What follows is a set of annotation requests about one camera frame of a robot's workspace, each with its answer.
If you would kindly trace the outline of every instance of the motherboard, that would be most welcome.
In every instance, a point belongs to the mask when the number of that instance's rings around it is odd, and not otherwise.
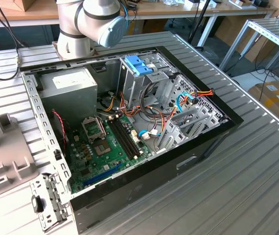
[[[150,150],[137,138],[137,133],[126,116],[104,121],[89,118],[82,124],[83,126],[78,126],[68,134],[70,144],[66,160],[72,173],[72,193],[151,156]]]

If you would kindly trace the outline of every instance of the blue plastic clip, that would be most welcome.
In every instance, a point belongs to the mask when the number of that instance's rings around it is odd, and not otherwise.
[[[137,55],[126,56],[125,61],[138,76],[153,72],[153,70],[147,67],[145,62],[141,60]]]

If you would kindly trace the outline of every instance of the ram slot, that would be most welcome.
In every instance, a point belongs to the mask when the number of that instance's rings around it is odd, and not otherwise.
[[[137,149],[136,145],[133,143],[119,120],[110,121],[109,127],[111,128],[113,134],[127,154],[128,159],[132,160],[135,156],[140,155],[139,150]]]

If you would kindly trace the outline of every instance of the white table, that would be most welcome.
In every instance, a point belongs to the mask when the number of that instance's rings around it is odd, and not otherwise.
[[[244,122],[205,161],[88,230],[89,235],[279,234],[279,120],[179,36],[127,36],[99,54],[165,46],[215,89]],[[52,46],[22,49],[25,65],[58,61]],[[0,51],[0,73],[14,70],[14,50]],[[19,125],[38,170],[51,172],[21,78],[0,82],[0,114]],[[0,196],[0,235],[40,235],[28,184]],[[48,233],[74,235],[71,218]]]

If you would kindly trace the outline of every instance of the blue pci express slot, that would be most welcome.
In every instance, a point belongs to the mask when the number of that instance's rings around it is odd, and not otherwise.
[[[106,177],[108,177],[109,175],[112,175],[113,173],[116,173],[118,171],[118,168],[121,166],[121,164],[118,164],[116,165],[114,168],[111,168],[105,172],[102,172],[101,174],[89,179],[89,180],[86,180],[85,182],[83,182],[83,185],[84,186],[88,186],[88,185],[91,185],[99,180],[102,180]]]

